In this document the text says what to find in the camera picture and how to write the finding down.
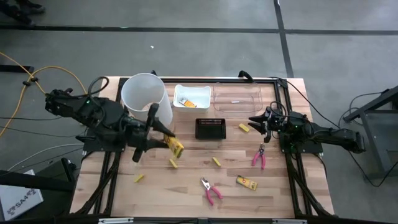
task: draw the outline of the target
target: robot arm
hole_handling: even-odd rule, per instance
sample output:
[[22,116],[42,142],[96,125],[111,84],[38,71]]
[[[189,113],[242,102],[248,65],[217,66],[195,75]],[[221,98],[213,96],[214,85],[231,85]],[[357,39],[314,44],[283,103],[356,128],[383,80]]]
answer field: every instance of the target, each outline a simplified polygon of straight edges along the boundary
[[271,131],[277,131],[287,136],[289,142],[295,146],[306,141],[333,144],[341,146],[353,153],[362,153],[364,140],[358,132],[349,129],[324,128],[310,122],[305,115],[291,112],[288,116],[282,115],[280,110],[267,107],[260,116],[250,117],[253,123],[248,125],[265,134],[264,142],[271,139]]
[[167,144],[156,139],[148,139],[152,127],[154,131],[162,132],[168,136],[175,135],[168,130],[155,114],[159,108],[157,103],[151,105],[146,122],[129,116],[128,110],[120,103],[108,98],[89,95],[71,96],[72,89],[53,90],[46,94],[45,109],[57,116],[73,118],[84,124],[94,133],[94,136],[77,136],[86,142],[99,140],[112,145],[126,144],[136,147],[133,161],[138,162],[143,152],[155,147],[168,148]]

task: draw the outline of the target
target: pliers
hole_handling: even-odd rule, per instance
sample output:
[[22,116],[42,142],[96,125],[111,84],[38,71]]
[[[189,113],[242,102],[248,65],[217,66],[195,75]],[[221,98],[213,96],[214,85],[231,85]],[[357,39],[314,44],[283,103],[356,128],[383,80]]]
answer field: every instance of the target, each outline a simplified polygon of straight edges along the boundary
[[265,144],[261,143],[259,151],[254,156],[253,162],[251,164],[252,166],[256,165],[258,157],[261,156],[261,169],[266,168],[266,156],[264,155],[264,148],[265,148]]
[[210,190],[214,191],[214,193],[217,194],[219,199],[223,199],[223,196],[220,194],[220,192],[215,187],[212,187],[205,178],[202,177],[200,180],[203,183],[203,185],[206,187],[206,196],[211,205],[214,204],[214,201],[213,199],[211,199]]

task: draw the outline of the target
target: wooden table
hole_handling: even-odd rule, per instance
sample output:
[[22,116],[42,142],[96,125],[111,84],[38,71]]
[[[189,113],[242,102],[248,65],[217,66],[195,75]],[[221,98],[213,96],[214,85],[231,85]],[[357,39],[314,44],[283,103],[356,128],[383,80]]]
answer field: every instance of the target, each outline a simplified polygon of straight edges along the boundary
[[[109,77],[108,87],[100,93],[102,97],[115,100],[120,77]],[[305,85],[301,78],[290,78],[304,95]],[[173,100],[176,83],[166,83],[170,101]],[[196,83],[194,86],[209,84]],[[274,87],[261,84],[264,112],[270,102],[275,100]],[[307,114],[312,119],[308,103],[297,91],[289,87],[294,111]],[[207,114],[188,114],[174,111],[174,133],[185,146],[182,157],[177,161],[178,169],[169,164],[172,153],[168,149],[151,149],[135,164],[131,158],[133,151],[122,153],[117,184],[114,195],[112,216],[114,217],[239,217],[239,218],[292,218],[294,211],[290,196],[285,157],[280,152],[278,140],[272,138],[266,144],[266,168],[261,170],[257,162],[251,161],[259,149],[263,136],[251,128],[242,132],[239,123],[246,124],[248,116],[228,116],[226,119],[227,138],[223,141],[197,141],[195,139],[195,118],[217,118],[211,105]],[[78,178],[71,212],[77,211],[88,200],[100,179],[103,152],[92,153],[82,165]],[[217,157],[222,167],[212,161]],[[322,163],[311,154],[303,154],[303,164],[309,189],[324,206],[333,213],[333,206]],[[134,183],[134,179],[145,177]],[[236,176],[242,175],[258,183],[256,191],[236,183]],[[215,185],[224,199],[214,198],[211,206],[205,196],[205,188],[200,182],[205,177]],[[104,191],[104,209],[108,189]],[[302,193],[298,190],[300,208],[304,210]]]

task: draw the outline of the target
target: concrete floor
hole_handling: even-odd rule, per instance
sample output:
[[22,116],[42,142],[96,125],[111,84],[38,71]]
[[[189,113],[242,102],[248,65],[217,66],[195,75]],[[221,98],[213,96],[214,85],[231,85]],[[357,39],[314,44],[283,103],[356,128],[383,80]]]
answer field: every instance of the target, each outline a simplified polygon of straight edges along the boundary
[[[397,30],[398,2],[393,0],[279,0],[286,29]],[[277,29],[272,0],[70,0],[37,1],[47,13],[34,16],[39,25],[121,27],[213,27]],[[2,23],[12,22],[1,16]],[[254,77],[286,77],[279,34],[216,34],[167,32],[0,31],[0,51],[36,68],[59,65],[76,73],[85,86],[100,75],[133,75],[156,70],[167,76],[235,77],[240,70]],[[304,78],[309,99],[332,121],[338,120],[356,95],[383,91],[398,84],[398,36],[287,35],[294,77]],[[11,64],[0,58],[0,64]],[[0,75],[1,116],[14,111],[27,76]],[[42,86],[72,87],[77,82],[59,71],[39,76]],[[361,106],[372,98],[359,99]],[[329,126],[316,112],[314,121]],[[41,92],[32,86],[18,117],[53,118],[44,111]],[[73,135],[84,129],[71,119],[18,121],[12,128]],[[0,141],[0,169],[46,147],[77,143],[74,138],[36,136],[8,130]],[[42,154],[25,165],[76,149]],[[339,147],[324,146],[331,198],[337,215],[397,222],[398,178],[380,188],[363,176]],[[78,166],[81,152],[67,156]],[[371,152],[356,156],[366,172],[375,171]],[[33,166],[35,171],[47,162]]]

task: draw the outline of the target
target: black floor stripe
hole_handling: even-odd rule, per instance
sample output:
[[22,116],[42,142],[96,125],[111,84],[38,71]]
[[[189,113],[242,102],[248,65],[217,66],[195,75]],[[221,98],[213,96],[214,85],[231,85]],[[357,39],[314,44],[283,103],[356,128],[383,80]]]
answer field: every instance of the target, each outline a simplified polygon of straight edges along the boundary
[[172,28],[172,27],[92,27],[92,26],[35,26],[0,25],[3,30],[40,30],[40,31],[85,31],[85,32],[203,32],[203,33],[248,33],[277,34],[279,29],[246,28]]
[[278,0],[274,0],[274,6],[275,6],[276,19],[279,28],[280,44],[282,46],[282,54],[284,56],[286,75],[287,78],[293,78],[294,74],[293,74],[292,62],[290,61],[289,48],[287,46],[287,40],[286,40],[285,26]]
[[302,30],[286,29],[286,34],[306,35],[398,35],[398,30]]

